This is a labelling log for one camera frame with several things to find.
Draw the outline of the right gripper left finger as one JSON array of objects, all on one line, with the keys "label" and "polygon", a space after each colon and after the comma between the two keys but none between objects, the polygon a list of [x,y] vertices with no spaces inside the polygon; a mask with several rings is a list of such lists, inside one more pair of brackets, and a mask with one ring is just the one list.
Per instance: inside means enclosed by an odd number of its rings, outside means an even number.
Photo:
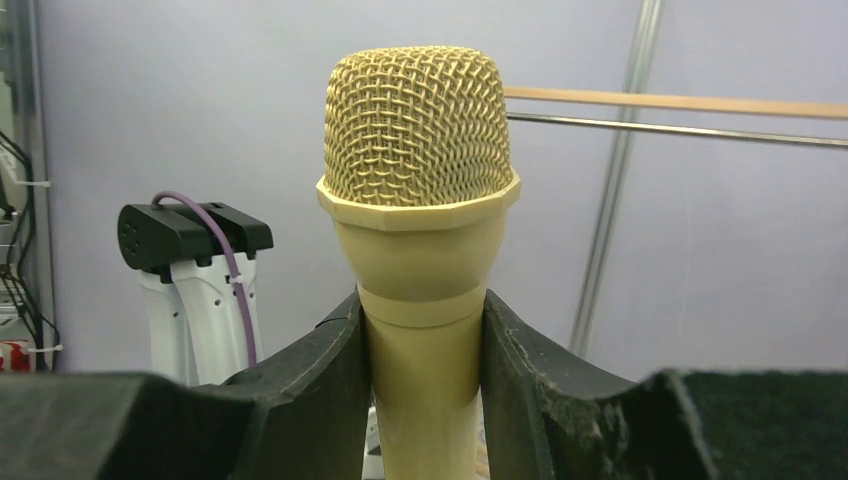
[{"label": "right gripper left finger", "polygon": [[357,294],[218,385],[5,374],[5,479],[358,479],[371,375]]}]

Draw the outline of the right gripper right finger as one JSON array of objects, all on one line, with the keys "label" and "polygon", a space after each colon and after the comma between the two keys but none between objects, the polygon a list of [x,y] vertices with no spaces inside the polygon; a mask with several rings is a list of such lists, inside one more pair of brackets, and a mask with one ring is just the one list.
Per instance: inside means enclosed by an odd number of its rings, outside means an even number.
[{"label": "right gripper right finger", "polygon": [[845,371],[663,369],[631,382],[488,292],[482,403],[495,479],[843,479]]}]

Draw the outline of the beige microphone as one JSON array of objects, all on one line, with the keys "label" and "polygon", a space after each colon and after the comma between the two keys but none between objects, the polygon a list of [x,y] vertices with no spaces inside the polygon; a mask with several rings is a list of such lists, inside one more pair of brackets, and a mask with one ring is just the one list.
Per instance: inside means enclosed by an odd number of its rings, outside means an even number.
[{"label": "beige microphone", "polygon": [[460,46],[342,58],[317,183],[355,275],[389,479],[472,479],[482,314],[520,194],[496,63]]}]

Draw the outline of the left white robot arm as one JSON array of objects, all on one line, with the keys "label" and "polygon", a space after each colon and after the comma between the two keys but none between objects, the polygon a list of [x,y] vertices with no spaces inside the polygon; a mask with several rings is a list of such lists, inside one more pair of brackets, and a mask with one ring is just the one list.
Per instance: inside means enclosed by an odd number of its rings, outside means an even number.
[{"label": "left white robot arm", "polygon": [[266,223],[221,202],[202,207],[231,257],[185,204],[129,204],[117,220],[120,253],[144,294],[153,368],[190,386],[220,384],[264,358],[257,254],[274,245]]}]

